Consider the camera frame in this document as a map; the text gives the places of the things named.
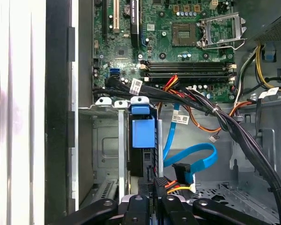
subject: motherboard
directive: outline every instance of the motherboard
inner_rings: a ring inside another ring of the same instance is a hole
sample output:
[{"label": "motherboard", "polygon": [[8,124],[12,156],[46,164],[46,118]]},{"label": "motherboard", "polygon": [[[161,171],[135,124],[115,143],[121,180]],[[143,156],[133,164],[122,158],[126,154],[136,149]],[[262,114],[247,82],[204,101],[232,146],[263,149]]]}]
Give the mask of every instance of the motherboard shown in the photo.
[{"label": "motherboard", "polygon": [[213,102],[231,102],[233,1],[95,0],[93,85],[109,76],[163,88],[175,74]]}]

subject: white sticker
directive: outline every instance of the white sticker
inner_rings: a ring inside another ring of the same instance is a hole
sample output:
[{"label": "white sticker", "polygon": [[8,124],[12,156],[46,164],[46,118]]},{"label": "white sticker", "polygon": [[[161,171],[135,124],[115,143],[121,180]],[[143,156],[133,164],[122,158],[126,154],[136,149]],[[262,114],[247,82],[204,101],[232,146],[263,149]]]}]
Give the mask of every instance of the white sticker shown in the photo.
[{"label": "white sticker", "polygon": [[147,24],[147,31],[155,31],[155,24]]},{"label": "white sticker", "polygon": [[267,94],[267,91],[262,92],[262,93],[259,95],[259,98],[265,98],[266,94]]},{"label": "white sticker", "polygon": [[195,194],[196,193],[196,176],[195,176],[195,174],[192,175],[192,180],[193,180],[193,183],[190,185],[190,190],[191,190],[191,192],[193,192]]},{"label": "white sticker", "polygon": [[265,98],[266,96],[271,96],[271,95],[276,95],[277,92],[279,90],[279,87],[277,88],[271,88],[270,90],[268,91],[264,91],[260,94],[259,98]]},{"label": "white sticker", "polygon": [[139,95],[141,90],[141,85],[142,85],[142,81],[133,78],[129,93],[133,95]]},{"label": "white sticker", "polygon": [[178,114],[173,114],[172,122],[174,123],[182,123],[182,124],[188,124],[189,116],[183,116]]},{"label": "white sticker", "polygon": [[216,142],[216,139],[215,139],[213,136],[210,136],[210,137],[209,137],[209,140],[211,140],[213,143]]},{"label": "white sticker", "polygon": [[266,96],[276,95],[278,90],[279,90],[279,87],[271,88],[270,90],[267,91]]}]

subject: cpu socket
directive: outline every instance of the cpu socket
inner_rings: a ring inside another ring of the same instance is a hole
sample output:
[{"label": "cpu socket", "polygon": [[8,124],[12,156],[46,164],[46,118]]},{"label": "cpu socket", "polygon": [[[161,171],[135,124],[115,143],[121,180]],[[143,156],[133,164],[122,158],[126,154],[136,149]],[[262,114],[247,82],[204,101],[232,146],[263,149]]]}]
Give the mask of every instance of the cpu socket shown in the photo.
[{"label": "cpu socket", "polygon": [[172,24],[172,46],[196,46],[196,25],[193,23]]}]

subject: expansion slot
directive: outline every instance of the expansion slot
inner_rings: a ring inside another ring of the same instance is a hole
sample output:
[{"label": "expansion slot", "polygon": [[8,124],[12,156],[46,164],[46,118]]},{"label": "expansion slot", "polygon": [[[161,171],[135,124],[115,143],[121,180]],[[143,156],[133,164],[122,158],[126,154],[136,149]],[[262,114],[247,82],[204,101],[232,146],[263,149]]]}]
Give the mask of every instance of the expansion slot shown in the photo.
[{"label": "expansion slot", "polygon": [[108,26],[107,26],[107,10],[108,10],[108,5],[107,5],[108,0],[103,0],[103,5],[102,5],[102,38],[107,42],[107,32],[108,32]]},{"label": "expansion slot", "polygon": [[120,1],[113,1],[113,32],[120,33]]}]

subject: cable label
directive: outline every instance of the cable label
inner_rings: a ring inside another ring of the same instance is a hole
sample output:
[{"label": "cable label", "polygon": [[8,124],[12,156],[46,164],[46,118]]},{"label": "cable label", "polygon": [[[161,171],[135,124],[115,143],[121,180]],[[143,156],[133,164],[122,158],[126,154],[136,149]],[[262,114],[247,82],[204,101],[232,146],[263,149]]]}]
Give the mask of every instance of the cable label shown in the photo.
[{"label": "cable label", "polygon": [[270,90],[267,91],[266,96],[276,95],[278,90],[279,90],[279,87],[271,88]]},{"label": "cable label", "polygon": [[188,125],[189,116],[183,116],[179,114],[173,114],[172,122],[174,123],[182,123]]},{"label": "cable label", "polygon": [[141,85],[142,85],[142,81],[133,78],[129,93],[133,95],[139,95],[141,90]]},{"label": "cable label", "polygon": [[260,94],[259,98],[265,98],[266,96],[271,96],[271,95],[276,95],[277,92],[279,90],[279,87],[277,88],[271,88],[270,90],[268,91],[264,91]]}]

